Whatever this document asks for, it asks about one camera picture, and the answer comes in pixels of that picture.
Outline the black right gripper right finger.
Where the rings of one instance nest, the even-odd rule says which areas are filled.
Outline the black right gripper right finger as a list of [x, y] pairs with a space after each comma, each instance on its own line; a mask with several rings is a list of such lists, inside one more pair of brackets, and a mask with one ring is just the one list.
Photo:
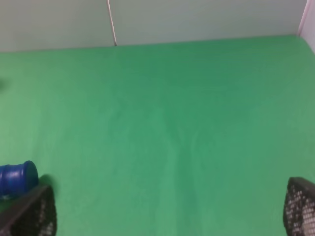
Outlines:
[[315, 184], [302, 177], [288, 180], [283, 207], [288, 236], [315, 235]]

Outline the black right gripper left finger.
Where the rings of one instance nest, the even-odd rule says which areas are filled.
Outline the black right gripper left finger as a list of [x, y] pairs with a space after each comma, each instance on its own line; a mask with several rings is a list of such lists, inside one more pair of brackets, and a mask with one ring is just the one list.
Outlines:
[[55, 236], [57, 211], [54, 190], [40, 184], [0, 212], [2, 236]]

